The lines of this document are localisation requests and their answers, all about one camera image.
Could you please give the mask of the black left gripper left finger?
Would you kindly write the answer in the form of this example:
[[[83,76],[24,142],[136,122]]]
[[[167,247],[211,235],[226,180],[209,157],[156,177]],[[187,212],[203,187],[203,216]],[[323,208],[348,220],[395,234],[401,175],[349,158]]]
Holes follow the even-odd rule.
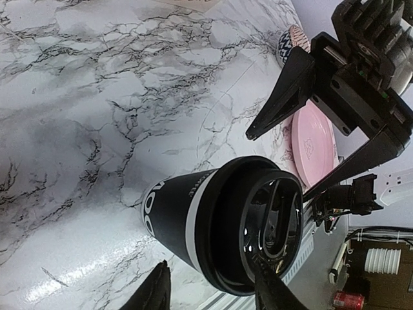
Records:
[[[121,310],[170,309],[171,277],[166,260],[158,263]]]

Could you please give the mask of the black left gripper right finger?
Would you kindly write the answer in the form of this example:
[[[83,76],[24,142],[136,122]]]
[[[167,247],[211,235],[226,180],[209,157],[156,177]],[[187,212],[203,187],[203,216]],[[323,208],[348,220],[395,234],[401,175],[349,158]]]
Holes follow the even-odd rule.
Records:
[[[284,284],[267,261],[255,261],[256,309],[308,310]]]

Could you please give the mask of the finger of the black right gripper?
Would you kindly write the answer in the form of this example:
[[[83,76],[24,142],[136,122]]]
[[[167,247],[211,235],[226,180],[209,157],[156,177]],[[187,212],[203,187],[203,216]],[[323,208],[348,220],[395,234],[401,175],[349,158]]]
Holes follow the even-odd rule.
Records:
[[[392,129],[385,126],[332,172],[311,187],[304,194],[303,199],[311,200],[331,186],[391,161],[402,152],[403,129]]]

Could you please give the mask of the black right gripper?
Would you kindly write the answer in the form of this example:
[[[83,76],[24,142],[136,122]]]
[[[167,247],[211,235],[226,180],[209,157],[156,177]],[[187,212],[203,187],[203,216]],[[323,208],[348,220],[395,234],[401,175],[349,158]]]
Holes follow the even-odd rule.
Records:
[[[247,131],[256,140],[313,100],[337,129],[367,137],[355,158],[396,158],[412,135],[412,109],[401,94],[412,82],[410,1],[342,1],[332,14],[336,37],[294,47],[275,87]]]

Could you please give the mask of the black paper coffee cup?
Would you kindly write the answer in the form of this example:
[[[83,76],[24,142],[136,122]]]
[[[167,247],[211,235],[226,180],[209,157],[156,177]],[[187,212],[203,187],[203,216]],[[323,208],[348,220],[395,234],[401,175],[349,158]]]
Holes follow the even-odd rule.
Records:
[[[196,217],[202,195],[216,169],[162,180],[145,194],[142,220],[151,236],[195,270]]]

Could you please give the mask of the black plastic cup lid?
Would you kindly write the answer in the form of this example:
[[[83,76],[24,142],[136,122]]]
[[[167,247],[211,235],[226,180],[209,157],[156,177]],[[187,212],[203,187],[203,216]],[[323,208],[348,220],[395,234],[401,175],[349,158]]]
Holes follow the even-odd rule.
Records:
[[[216,289],[254,294],[258,262],[283,276],[303,235],[299,180],[261,156],[245,156],[219,168],[201,196],[195,244],[201,272]]]

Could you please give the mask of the white paper gift bag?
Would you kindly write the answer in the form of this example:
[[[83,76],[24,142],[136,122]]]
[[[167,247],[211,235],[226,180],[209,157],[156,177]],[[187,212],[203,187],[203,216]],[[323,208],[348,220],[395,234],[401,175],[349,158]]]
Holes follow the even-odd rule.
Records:
[[[157,0],[157,2],[205,13],[221,0]]]

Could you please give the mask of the red patterned ceramic bowl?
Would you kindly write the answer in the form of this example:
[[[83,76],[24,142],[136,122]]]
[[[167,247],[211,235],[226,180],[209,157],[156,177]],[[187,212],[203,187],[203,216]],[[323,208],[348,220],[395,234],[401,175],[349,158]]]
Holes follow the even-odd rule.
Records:
[[[310,41],[303,29],[297,25],[291,25],[286,29],[277,42],[277,61],[280,67],[284,67],[294,47],[301,47],[310,52]]]

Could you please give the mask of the pink plastic plate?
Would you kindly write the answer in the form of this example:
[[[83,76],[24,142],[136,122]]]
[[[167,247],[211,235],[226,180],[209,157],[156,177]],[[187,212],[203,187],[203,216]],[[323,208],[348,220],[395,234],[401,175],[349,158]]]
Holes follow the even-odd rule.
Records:
[[[294,163],[307,188],[338,164],[332,123],[311,100],[294,114],[291,139]]]

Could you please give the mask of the white power strip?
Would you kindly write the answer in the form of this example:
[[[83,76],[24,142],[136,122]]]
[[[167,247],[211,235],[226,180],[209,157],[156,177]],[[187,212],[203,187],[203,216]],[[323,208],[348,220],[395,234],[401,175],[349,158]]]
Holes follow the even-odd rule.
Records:
[[[328,274],[328,279],[331,284],[335,284],[338,280],[339,274],[343,268],[343,265],[345,264],[345,256],[347,253],[347,243],[342,243],[339,251],[337,252],[336,258],[334,260],[334,263],[332,264],[332,267],[330,268],[329,274]]]

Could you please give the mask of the red soda can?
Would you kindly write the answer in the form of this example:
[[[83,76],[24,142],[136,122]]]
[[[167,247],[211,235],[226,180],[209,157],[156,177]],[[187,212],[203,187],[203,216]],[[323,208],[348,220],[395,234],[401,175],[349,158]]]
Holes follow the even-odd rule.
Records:
[[[362,294],[336,291],[333,299],[333,307],[336,309],[362,310],[365,297]]]

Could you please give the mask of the stack of white cups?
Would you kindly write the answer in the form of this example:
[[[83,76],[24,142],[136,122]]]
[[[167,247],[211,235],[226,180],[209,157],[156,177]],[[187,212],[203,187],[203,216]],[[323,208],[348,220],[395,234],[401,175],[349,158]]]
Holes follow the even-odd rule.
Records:
[[[398,274],[400,260],[400,249],[369,249],[365,259],[364,271],[377,274]]]

